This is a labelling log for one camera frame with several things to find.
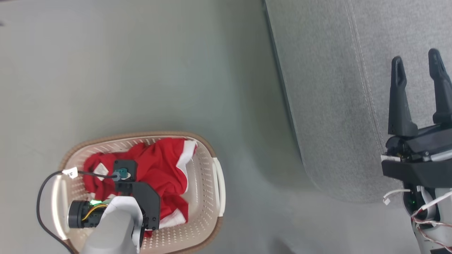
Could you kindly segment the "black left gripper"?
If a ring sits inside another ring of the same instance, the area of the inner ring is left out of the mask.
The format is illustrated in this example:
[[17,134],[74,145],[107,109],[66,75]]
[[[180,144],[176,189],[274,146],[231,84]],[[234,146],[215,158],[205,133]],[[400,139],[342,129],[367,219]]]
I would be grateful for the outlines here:
[[92,204],[90,201],[73,201],[68,212],[69,228],[83,229],[97,227],[107,207],[106,204],[102,203]]

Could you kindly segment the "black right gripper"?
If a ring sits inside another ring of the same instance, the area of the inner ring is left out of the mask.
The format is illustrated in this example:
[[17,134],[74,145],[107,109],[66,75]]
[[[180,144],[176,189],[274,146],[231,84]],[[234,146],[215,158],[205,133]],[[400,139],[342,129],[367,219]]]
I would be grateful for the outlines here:
[[406,96],[403,60],[391,61],[388,134],[389,159],[381,162],[383,175],[413,186],[451,188],[452,84],[439,50],[428,51],[430,77],[434,81],[434,124],[419,130],[412,121]]

